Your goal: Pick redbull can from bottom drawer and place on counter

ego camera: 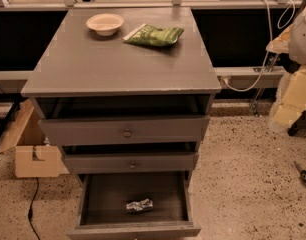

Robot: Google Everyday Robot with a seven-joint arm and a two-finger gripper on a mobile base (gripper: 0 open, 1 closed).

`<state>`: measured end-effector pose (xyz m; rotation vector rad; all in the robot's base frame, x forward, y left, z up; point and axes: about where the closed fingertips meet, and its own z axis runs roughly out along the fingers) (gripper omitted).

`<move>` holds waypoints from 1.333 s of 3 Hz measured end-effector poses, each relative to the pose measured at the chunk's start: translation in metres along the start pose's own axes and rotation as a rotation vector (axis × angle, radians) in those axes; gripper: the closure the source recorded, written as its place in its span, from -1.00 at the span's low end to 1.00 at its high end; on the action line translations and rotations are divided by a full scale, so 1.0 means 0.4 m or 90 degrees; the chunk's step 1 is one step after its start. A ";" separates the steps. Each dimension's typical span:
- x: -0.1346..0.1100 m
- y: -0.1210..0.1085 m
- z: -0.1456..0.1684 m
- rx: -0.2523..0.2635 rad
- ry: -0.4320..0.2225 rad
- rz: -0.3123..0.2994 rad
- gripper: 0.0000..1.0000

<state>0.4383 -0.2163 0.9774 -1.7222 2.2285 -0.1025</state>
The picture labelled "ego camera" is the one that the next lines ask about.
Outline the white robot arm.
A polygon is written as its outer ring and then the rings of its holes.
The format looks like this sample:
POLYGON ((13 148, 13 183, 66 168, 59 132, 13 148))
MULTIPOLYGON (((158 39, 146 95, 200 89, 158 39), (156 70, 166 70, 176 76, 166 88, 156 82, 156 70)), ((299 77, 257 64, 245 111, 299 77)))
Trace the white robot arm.
POLYGON ((281 78, 270 110, 270 128, 282 131, 291 128, 306 111, 306 7, 266 50, 285 55, 298 67, 294 73, 285 73, 281 78))

